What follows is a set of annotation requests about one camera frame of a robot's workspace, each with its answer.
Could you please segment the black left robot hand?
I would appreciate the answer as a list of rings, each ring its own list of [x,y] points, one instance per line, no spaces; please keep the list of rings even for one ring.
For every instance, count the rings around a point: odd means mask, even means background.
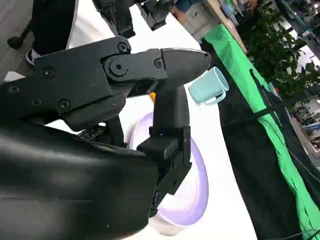
[[[155,31],[166,24],[173,0],[94,0],[93,4],[115,36],[127,39],[136,35],[130,7],[136,5],[148,25]]]

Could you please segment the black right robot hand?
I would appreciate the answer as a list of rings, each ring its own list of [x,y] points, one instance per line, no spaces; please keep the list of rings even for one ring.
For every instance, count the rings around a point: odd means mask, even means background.
[[[132,53],[117,36],[51,53],[0,87],[0,237],[114,240],[141,231],[192,167],[185,84],[209,53]]]

